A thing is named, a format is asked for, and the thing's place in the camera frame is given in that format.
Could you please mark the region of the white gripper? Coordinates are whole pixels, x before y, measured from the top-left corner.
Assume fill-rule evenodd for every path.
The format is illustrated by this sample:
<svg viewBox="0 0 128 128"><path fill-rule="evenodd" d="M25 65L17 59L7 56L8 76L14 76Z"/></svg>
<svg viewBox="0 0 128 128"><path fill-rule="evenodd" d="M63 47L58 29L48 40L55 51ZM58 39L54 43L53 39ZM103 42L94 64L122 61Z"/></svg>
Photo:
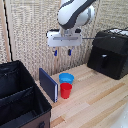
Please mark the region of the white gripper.
<svg viewBox="0 0 128 128"><path fill-rule="evenodd" d="M82 36L73 29L69 30L50 30L47 32L47 45L53 47L54 56L57 56L57 48L62 46L78 46L82 43ZM72 48L68 49L68 55L71 56Z"/></svg>

